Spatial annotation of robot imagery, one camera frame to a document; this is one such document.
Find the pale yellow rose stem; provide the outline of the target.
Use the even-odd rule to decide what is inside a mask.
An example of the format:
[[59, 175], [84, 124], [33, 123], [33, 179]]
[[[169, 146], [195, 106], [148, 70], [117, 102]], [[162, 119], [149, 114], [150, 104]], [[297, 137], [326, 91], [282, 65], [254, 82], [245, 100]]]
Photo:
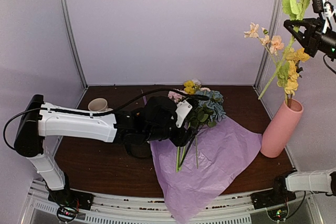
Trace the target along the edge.
[[298, 89], [298, 80], [303, 72], [301, 62], [306, 62], [310, 56], [305, 53], [304, 48], [294, 50], [291, 48], [285, 54], [285, 60], [277, 73], [277, 86], [283, 88], [285, 93], [285, 103], [287, 107], [292, 107], [292, 98]]

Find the peach poppy flower stem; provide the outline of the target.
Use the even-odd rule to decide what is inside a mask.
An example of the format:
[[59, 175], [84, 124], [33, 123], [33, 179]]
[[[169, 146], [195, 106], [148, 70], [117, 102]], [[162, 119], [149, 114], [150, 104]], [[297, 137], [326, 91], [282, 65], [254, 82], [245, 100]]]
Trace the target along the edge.
[[271, 84], [275, 77], [278, 78], [277, 85], [279, 87], [286, 88], [293, 83], [297, 84], [297, 74], [292, 75], [293, 61], [288, 58], [290, 54], [294, 53], [294, 49], [285, 49], [281, 36], [274, 35], [270, 38], [268, 31], [263, 27], [261, 29], [263, 37], [259, 35], [259, 24], [250, 23], [250, 30], [244, 32], [244, 37], [257, 39], [276, 66], [275, 76], [270, 78], [267, 84]]

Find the artificial flower bunch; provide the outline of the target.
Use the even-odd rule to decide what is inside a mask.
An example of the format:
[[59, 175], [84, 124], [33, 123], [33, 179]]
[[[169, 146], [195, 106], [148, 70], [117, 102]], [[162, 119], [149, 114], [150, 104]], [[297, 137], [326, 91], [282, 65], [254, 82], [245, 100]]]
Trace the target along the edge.
[[188, 130], [193, 131], [193, 136], [187, 140], [187, 147], [178, 147], [176, 152], [176, 171], [179, 172], [183, 163], [186, 160], [186, 156], [191, 148], [195, 147], [195, 160], [196, 166], [198, 164], [198, 139], [197, 134], [205, 127], [214, 127], [218, 122], [225, 118], [226, 112], [223, 108], [224, 98], [223, 95], [216, 90], [202, 86], [201, 82], [197, 79], [187, 80], [183, 83], [184, 88], [182, 90], [170, 91], [168, 97], [176, 104], [187, 101], [192, 103], [190, 98], [183, 96], [182, 93], [189, 95], [204, 95], [208, 97], [208, 100], [196, 100], [192, 105], [192, 110], [186, 117], [186, 123]]

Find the orange flower stem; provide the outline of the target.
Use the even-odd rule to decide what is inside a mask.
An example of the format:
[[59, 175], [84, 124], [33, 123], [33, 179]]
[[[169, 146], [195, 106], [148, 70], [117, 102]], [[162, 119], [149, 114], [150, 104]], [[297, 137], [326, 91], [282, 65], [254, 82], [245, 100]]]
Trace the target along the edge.
[[[310, 4], [311, 0], [282, 0], [282, 12], [289, 16], [290, 20], [303, 20], [305, 12]], [[293, 44], [296, 42], [293, 36], [290, 37], [288, 45], [284, 44], [285, 49], [293, 48]], [[261, 99], [265, 94], [270, 84], [266, 84], [258, 99]]]

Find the purple tissue paper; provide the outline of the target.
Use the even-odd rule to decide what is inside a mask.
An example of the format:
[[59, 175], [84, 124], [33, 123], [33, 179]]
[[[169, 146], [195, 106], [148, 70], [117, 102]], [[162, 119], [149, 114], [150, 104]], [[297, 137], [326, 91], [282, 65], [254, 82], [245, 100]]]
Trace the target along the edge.
[[256, 158], [262, 137], [225, 117], [201, 129], [197, 139], [199, 167], [192, 146], [179, 172], [177, 148], [170, 140], [150, 144], [165, 205], [177, 223], [190, 221], [229, 187]]

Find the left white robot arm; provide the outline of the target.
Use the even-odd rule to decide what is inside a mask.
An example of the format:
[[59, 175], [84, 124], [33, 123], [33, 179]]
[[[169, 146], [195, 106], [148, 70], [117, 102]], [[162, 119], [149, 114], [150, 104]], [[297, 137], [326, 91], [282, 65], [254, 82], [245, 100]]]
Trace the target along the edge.
[[53, 156], [43, 148], [46, 136], [71, 136], [105, 143], [141, 145], [169, 139], [175, 146], [185, 146], [194, 136], [185, 128], [194, 100], [174, 103], [167, 97], [151, 97], [146, 105], [131, 112], [111, 110], [92, 112], [45, 103], [35, 95], [20, 120], [14, 149], [31, 161], [47, 186], [64, 205], [71, 205], [75, 192], [67, 185], [65, 173]]

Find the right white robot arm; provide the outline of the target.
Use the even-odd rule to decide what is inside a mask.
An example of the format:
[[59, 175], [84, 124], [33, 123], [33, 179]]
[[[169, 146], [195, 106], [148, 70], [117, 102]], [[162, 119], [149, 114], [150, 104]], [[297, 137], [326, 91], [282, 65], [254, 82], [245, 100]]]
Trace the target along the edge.
[[[317, 52], [323, 53], [323, 62], [332, 72], [335, 72], [327, 62], [328, 57], [335, 61], [335, 31], [326, 19], [304, 18], [303, 20], [285, 20], [284, 28], [294, 36], [304, 48], [304, 52], [314, 57]], [[274, 188], [269, 192], [272, 203], [279, 204], [289, 196], [289, 192], [311, 191], [335, 195], [335, 169], [315, 170], [312, 172], [291, 172], [275, 179]]]

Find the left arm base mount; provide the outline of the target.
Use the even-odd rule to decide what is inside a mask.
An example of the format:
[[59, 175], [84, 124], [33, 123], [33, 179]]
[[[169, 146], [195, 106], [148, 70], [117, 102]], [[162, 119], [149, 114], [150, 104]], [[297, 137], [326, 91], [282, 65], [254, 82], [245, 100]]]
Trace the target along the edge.
[[56, 217], [63, 223], [82, 217], [81, 210], [90, 210], [93, 198], [93, 194], [80, 191], [72, 191], [67, 198], [52, 193], [48, 195], [48, 200], [57, 204]]

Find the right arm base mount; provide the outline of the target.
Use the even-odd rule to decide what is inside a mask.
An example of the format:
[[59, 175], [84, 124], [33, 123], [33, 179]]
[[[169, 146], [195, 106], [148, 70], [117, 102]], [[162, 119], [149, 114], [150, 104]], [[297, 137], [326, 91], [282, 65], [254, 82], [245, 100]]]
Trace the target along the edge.
[[268, 217], [275, 222], [287, 219], [289, 216], [288, 203], [295, 199], [295, 193], [276, 194], [273, 189], [251, 194], [254, 209], [265, 208]]

